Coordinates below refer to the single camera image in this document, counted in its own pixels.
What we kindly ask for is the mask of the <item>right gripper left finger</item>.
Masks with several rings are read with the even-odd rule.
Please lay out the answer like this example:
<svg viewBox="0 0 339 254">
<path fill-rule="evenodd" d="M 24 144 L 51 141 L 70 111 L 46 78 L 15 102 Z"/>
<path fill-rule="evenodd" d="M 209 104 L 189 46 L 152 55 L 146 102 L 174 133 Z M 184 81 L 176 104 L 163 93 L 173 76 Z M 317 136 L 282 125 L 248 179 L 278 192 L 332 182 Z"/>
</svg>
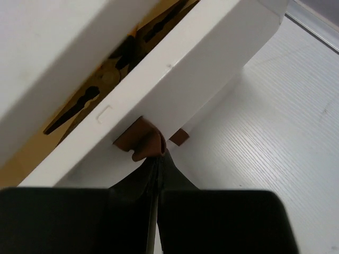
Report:
<svg viewBox="0 0 339 254">
<path fill-rule="evenodd" d="M 113 253 L 150 253 L 159 158 L 147 158 L 109 188 L 106 240 Z"/>
</svg>

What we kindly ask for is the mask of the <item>white drawer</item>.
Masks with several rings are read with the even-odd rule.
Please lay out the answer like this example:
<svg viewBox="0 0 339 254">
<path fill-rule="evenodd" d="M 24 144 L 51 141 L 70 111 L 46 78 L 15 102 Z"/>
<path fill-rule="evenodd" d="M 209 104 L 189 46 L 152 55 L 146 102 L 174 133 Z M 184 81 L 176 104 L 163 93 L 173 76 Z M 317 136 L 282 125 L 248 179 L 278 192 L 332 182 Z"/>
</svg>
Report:
<svg viewBox="0 0 339 254">
<path fill-rule="evenodd" d="M 140 116 L 165 139 L 183 127 L 276 33 L 287 1 L 200 1 L 21 182 L 110 187 L 138 163 L 113 142 Z"/>
</svg>

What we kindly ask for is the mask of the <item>yellow black combination pliers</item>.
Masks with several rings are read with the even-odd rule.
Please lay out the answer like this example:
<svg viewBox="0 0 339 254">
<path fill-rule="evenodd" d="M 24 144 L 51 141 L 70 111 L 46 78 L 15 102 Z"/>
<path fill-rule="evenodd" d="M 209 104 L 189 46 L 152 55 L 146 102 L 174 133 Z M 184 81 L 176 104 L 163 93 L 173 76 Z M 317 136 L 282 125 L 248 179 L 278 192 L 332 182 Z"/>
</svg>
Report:
<svg viewBox="0 0 339 254">
<path fill-rule="evenodd" d="M 64 136 L 85 119 L 91 111 L 147 56 L 167 34 L 197 5 L 198 1 L 161 1 L 165 8 L 139 25 L 90 75 L 69 102 L 45 128 L 49 135 L 71 121 Z"/>
</svg>

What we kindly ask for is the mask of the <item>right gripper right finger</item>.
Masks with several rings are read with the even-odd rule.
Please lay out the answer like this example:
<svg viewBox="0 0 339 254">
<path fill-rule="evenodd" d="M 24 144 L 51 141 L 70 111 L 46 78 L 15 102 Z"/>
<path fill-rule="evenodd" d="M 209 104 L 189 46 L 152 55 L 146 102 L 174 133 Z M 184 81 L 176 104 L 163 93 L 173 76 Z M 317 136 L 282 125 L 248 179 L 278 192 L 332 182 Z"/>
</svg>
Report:
<svg viewBox="0 0 339 254">
<path fill-rule="evenodd" d="M 158 163 L 158 202 L 157 202 L 157 226 L 162 253 L 165 253 L 165 219 L 163 194 L 164 191 L 198 191 L 199 189 L 188 179 L 175 165 L 170 151 L 166 149 Z"/>
</svg>

